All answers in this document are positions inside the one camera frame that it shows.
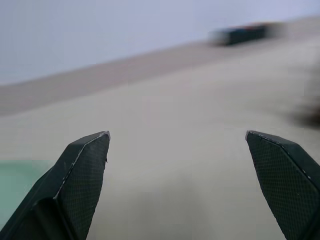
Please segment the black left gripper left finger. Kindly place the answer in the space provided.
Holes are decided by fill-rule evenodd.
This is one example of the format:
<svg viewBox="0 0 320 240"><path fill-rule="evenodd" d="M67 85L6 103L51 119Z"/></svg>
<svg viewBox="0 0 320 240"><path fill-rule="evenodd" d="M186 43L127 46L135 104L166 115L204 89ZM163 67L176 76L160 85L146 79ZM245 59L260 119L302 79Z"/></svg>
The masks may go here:
<svg viewBox="0 0 320 240"><path fill-rule="evenodd" d="M0 240L86 240L110 140L101 131L70 143L0 230Z"/></svg>

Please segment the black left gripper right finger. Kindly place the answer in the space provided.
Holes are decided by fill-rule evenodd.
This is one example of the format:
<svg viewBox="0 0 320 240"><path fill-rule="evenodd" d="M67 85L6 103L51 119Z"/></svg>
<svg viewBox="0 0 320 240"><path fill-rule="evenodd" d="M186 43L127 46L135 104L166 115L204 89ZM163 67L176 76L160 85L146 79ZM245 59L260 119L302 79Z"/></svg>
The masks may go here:
<svg viewBox="0 0 320 240"><path fill-rule="evenodd" d="M320 165L297 143L249 130L262 194L286 240L320 240Z"/></svg>

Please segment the dark box at table edge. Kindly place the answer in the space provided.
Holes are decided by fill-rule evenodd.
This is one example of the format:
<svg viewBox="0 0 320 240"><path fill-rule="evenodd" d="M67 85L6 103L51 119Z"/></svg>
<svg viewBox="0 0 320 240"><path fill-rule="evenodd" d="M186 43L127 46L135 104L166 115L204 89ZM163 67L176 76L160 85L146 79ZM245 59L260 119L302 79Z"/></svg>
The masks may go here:
<svg viewBox="0 0 320 240"><path fill-rule="evenodd" d="M258 22L247 25L227 27L212 31L208 35L208 43L213 46L235 46L247 42L277 38L284 33L281 22Z"/></svg>

